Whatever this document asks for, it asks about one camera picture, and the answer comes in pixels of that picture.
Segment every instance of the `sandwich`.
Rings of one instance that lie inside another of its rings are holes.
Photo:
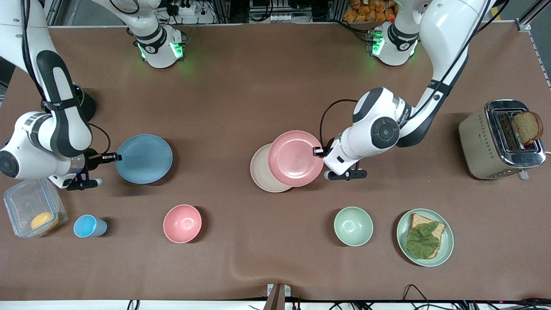
[[[407,235],[407,250],[418,259],[435,258],[440,249],[446,225],[417,213],[412,214],[411,222]]]

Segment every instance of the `metal frame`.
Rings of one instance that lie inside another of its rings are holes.
[[[538,15],[551,0],[536,0],[534,4],[519,18],[515,20],[517,29],[519,32],[527,32],[532,28],[530,27],[530,22]]]

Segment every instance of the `blue plate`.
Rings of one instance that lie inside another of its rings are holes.
[[[136,184],[155,182],[172,166],[169,144],[154,135],[133,136],[118,148],[117,153],[122,156],[121,161],[115,162],[118,173]]]

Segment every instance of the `pink bowl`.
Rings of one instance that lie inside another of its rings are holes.
[[[170,241],[186,243],[197,236],[201,230],[201,224],[201,214],[195,207],[179,205],[166,214],[163,230]]]

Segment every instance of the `brown tablecloth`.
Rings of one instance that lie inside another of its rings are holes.
[[[46,237],[14,236],[0,212],[1,299],[250,298],[274,282],[318,300],[395,300],[409,283],[431,299],[551,295],[551,165],[532,169],[528,181],[474,180],[457,132],[494,99],[518,99],[551,120],[530,37],[512,23],[492,24],[473,40],[467,68],[421,144],[362,160],[364,180],[320,176],[282,194],[254,184],[253,153],[288,130],[317,135],[328,104],[371,88],[383,85],[415,104],[432,74],[422,48],[405,65],[388,67],[338,25],[200,27],[185,61],[156,70],[141,61],[124,29],[51,35],[73,80],[98,101],[93,123],[109,132],[112,150],[152,133],[169,142],[175,160],[154,185],[129,184],[114,164],[103,165],[92,176],[103,177],[104,186],[60,191],[69,221]],[[0,141],[19,115],[38,108],[30,78],[17,70],[0,110]],[[328,113],[327,138],[351,124],[352,109],[343,103]],[[94,131],[93,147],[105,146]],[[17,182],[2,177],[0,191]],[[198,206],[203,215],[191,244],[163,234],[163,218],[178,204]],[[332,227],[336,212],[351,205],[375,225],[358,248],[343,246]],[[418,207],[443,215],[453,229],[453,254],[436,268],[413,265],[396,243],[401,214]],[[107,217],[107,236],[73,234],[86,213]]]

